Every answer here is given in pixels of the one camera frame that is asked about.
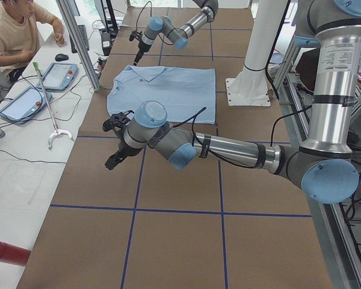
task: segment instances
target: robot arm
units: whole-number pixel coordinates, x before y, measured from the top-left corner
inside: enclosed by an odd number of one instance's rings
[[[359,184],[359,175],[350,163],[352,150],[346,139],[361,56],[361,17],[340,8],[342,1],[300,1],[303,4],[300,11],[306,17],[297,23],[297,35],[310,38],[314,34],[321,51],[309,134],[298,149],[266,147],[175,128],[166,121],[167,114],[161,104],[145,102],[133,120],[118,132],[119,151],[108,160],[107,168],[113,169],[148,144],[177,169],[199,154],[202,158],[217,158],[246,168],[267,169],[325,204],[351,196]]]
[[[150,48],[159,33],[163,33],[178,49],[183,49],[187,45],[188,38],[193,36],[204,24],[214,21],[218,12],[217,0],[193,1],[202,10],[181,28],[175,28],[167,16],[152,16],[144,33],[139,33],[137,30],[131,32],[129,40],[139,40],[139,51],[134,60],[135,66],[138,64],[143,54],[150,51]]]

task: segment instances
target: blue cloth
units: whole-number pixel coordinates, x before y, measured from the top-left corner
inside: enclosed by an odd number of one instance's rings
[[[127,66],[107,96],[108,113],[136,111],[144,101],[163,104],[169,122],[183,122],[206,107],[196,123],[214,124],[215,70]]]

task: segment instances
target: person's hand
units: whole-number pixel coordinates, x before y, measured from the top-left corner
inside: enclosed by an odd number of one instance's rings
[[[35,53],[33,53],[33,51],[23,48],[22,52],[20,53],[20,62],[29,62],[34,56]]]
[[[54,39],[55,42],[59,45],[63,45],[64,44],[64,37],[61,33],[55,33],[54,34]]]

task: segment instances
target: white desk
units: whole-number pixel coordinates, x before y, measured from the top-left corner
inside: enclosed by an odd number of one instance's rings
[[[92,63],[102,54],[100,35],[93,31],[90,19],[76,18],[78,24],[85,24],[88,37],[90,37],[88,52]],[[69,55],[65,62],[78,64],[78,74],[68,90],[85,75],[84,68],[80,64],[78,54],[70,51],[69,35],[65,29],[64,38],[66,43],[59,47],[52,37],[40,48],[33,61],[39,63],[39,68],[45,71],[51,62],[55,62],[55,55],[64,53]],[[32,62],[25,69],[23,76],[35,75]],[[30,81],[36,85],[37,78]],[[23,89],[29,86],[26,81],[17,82],[8,92],[7,98],[16,97]],[[87,108],[90,104],[93,90],[88,78],[85,76],[73,89],[81,95],[82,99],[75,110],[73,117],[63,122],[57,120],[61,129],[69,130],[76,139],[78,129],[83,121]],[[53,102],[63,93],[53,93]],[[70,92],[62,99],[51,104],[55,117],[68,119],[79,100],[79,96]],[[48,109],[39,112],[36,119],[47,119]],[[0,124],[6,121],[0,117]],[[48,149],[48,138],[54,131],[51,119],[44,121],[30,121],[24,125],[10,125],[3,128],[6,135],[0,139],[0,149],[28,160],[45,160],[66,162],[74,142],[64,135],[53,140],[53,148]],[[13,157],[0,152],[0,240],[16,246],[32,249],[40,227],[43,223],[48,206],[55,193],[55,189],[64,169],[64,164],[29,163],[18,161]],[[6,263],[0,263],[0,289],[14,289],[19,282],[24,268]]]

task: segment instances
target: warning label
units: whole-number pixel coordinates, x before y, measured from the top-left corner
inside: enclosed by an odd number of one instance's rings
[[[318,73],[351,72],[357,74],[361,43],[339,43],[321,48]]]

